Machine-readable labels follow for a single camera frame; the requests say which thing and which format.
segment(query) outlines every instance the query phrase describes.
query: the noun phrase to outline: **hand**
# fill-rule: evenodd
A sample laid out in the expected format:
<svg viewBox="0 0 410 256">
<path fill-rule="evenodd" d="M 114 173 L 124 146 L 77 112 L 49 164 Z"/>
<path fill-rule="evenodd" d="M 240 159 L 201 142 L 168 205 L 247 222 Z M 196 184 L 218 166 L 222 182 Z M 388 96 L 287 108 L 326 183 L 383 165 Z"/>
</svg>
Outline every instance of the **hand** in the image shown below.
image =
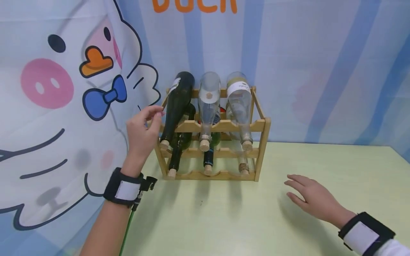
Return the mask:
<svg viewBox="0 0 410 256">
<path fill-rule="evenodd" d="M 285 181 L 296 189 L 304 198 L 288 192 L 286 195 L 308 214 L 335 225 L 341 229 L 356 214 L 339 204 L 333 195 L 319 182 L 301 175 L 288 175 Z"/>
<path fill-rule="evenodd" d="M 138 177 L 142 166 L 158 141 L 159 129 L 162 123 L 162 106 L 148 106 L 127 121 L 129 149 L 124 161 L 122 173 Z M 152 120 L 151 126 L 146 122 Z"/>
</svg>

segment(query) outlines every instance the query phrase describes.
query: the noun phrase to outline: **dark green wine bottle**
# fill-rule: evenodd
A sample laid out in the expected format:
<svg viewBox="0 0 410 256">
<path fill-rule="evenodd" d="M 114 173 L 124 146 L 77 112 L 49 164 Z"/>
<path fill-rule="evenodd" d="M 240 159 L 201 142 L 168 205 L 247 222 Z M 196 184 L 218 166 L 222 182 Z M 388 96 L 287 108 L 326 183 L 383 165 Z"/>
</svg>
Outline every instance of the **dark green wine bottle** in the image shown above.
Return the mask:
<svg viewBox="0 0 410 256">
<path fill-rule="evenodd" d="M 191 102 L 192 90 L 195 85 L 194 76 L 186 71 L 178 73 L 169 90 L 165 117 L 165 127 L 161 136 L 161 148 L 168 149 L 175 128 L 181 120 L 185 107 Z"/>
<path fill-rule="evenodd" d="M 213 125 L 216 125 L 221 120 L 221 106 L 219 106 L 219 110 L 215 114 L 215 118 L 213 121 Z M 211 175 L 212 174 L 212 167 L 214 166 L 214 148 L 221 142 L 221 133 L 220 132 L 213 132 L 211 133 L 211 143 L 209 150 L 204 152 L 204 174 Z"/>
<path fill-rule="evenodd" d="M 196 109 L 192 104 L 185 107 L 183 115 L 188 115 L 188 120 L 195 120 Z M 191 132 L 178 132 L 171 141 L 172 155 L 168 165 L 168 177 L 174 179 L 179 170 L 182 151 L 189 148 L 192 140 Z"/>
</svg>

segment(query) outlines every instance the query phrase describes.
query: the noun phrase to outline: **pink cheek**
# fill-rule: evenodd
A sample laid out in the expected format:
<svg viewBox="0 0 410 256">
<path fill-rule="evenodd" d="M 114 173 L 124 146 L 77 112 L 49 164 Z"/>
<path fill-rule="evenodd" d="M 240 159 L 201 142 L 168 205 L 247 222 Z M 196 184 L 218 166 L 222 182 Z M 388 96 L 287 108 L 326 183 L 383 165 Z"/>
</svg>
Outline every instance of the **pink cheek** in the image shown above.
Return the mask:
<svg viewBox="0 0 410 256">
<path fill-rule="evenodd" d="M 123 69 L 123 62 L 121 60 L 120 50 L 118 49 L 117 42 L 115 41 L 115 38 L 113 37 L 112 39 L 113 39 L 113 42 L 114 42 L 115 58 L 117 59 L 118 65 L 120 66 L 120 69 Z"/>
<path fill-rule="evenodd" d="M 74 95 L 70 75 L 63 67 L 49 59 L 35 59 L 27 63 L 20 81 L 26 96 L 43 108 L 62 108 Z"/>
<path fill-rule="evenodd" d="M 112 150 L 107 150 L 101 159 L 101 169 L 106 170 L 111 167 L 114 161 L 114 152 Z"/>
</svg>

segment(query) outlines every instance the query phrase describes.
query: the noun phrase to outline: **finger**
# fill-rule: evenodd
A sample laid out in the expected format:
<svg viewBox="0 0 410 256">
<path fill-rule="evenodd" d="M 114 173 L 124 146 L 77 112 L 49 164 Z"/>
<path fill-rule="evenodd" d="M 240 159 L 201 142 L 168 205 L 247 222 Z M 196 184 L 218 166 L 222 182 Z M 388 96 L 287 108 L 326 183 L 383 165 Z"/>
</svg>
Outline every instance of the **finger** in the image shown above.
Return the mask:
<svg viewBox="0 0 410 256">
<path fill-rule="evenodd" d="M 138 116 L 145 120 L 149 120 L 157 112 L 161 112 L 163 110 L 164 108 L 162 106 L 152 105 L 152 106 L 143 108 L 141 112 L 138 113 Z"/>
<path fill-rule="evenodd" d="M 296 189 L 301 194 L 303 193 L 304 188 L 305 188 L 302 184 L 296 181 L 285 181 L 285 185 Z"/>
<path fill-rule="evenodd" d="M 161 128 L 161 123 L 162 123 L 162 114 L 161 114 L 161 112 L 157 112 L 154 115 L 153 120 L 151 122 L 151 126 L 148 130 L 152 131 L 155 134 L 158 134 L 159 129 Z"/>
<path fill-rule="evenodd" d="M 314 181 L 309 179 L 308 177 L 302 176 L 302 175 L 288 175 L 287 176 L 289 179 L 292 179 L 294 181 L 299 182 L 300 184 L 304 185 L 304 186 L 308 186 L 310 184 L 312 184 Z"/>
<path fill-rule="evenodd" d="M 308 208 L 308 206 L 309 206 L 308 203 L 306 203 L 305 201 L 300 199 L 294 193 L 288 192 L 288 193 L 286 193 L 286 195 L 292 200 L 292 202 L 294 202 L 297 206 L 302 208 L 302 210 L 306 210 Z"/>
<path fill-rule="evenodd" d="M 155 116 L 156 113 L 159 113 L 159 112 L 154 112 L 154 113 L 150 114 L 147 118 L 147 121 L 151 120 Z M 161 111 L 160 113 L 161 113 L 161 116 L 165 115 L 165 113 L 163 111 Z"/>
</svg>

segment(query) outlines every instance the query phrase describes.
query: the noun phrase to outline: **table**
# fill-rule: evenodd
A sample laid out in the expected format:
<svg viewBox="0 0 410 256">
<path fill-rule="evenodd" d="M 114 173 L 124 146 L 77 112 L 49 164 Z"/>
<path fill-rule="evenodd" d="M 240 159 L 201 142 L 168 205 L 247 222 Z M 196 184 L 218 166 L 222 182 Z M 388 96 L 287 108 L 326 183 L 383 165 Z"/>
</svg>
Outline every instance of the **table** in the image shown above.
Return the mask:
<svg viewBox="0 0 410 256">
<path fill-rule="evenodd" d="M 355 255 L 286 197 L 286 174 L 317 180 L 410 247 L 410 165 L 390 147 L 268 143 L 259 182 L 165 181 L 154 153 L 143 173 L 159 181 L 134 215 L 126 256 Z"/>
</svg>

